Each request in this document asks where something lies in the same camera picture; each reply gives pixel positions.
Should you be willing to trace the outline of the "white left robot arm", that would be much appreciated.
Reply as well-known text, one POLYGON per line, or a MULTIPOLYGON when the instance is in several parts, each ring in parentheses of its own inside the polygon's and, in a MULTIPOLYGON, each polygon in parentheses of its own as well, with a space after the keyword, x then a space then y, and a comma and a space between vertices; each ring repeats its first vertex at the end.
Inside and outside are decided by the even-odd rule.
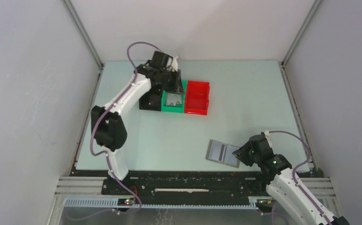
POLYGON ((108 173, 115 179, 112 189, 119 195, 130 191, 130 182, 125 179, 129 169, 122 150, 128 136, 123 119, 143 95, 156 88, 179 96, 185 93, 177 56, 155 51, 151 60, 134 66, 134 74, 116 97, 91 110, 90 142, 102 147, 108 173))

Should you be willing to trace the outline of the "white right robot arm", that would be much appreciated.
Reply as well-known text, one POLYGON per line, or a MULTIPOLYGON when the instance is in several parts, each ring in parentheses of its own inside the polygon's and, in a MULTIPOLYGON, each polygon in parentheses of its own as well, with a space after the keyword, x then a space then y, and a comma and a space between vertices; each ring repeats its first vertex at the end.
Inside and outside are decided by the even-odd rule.
POLYGON ((281 154, 275 154, 270 131, 254 135, 232 154, 247 166, 260 168, 255 190, 271 196, 301 225, 347 225, 344 216, 337 217, 306 187, 296 168, 281 154))

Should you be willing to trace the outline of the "beige leather card holder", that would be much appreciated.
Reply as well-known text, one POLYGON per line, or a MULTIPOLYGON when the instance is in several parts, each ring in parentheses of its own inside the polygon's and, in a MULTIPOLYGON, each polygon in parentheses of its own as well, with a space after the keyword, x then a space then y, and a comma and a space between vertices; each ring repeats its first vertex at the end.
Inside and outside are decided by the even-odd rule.
POLYGON ((240 161, 233 154, 240 147, 210 140, 205 159, 222 165, 239 168, 240 161))

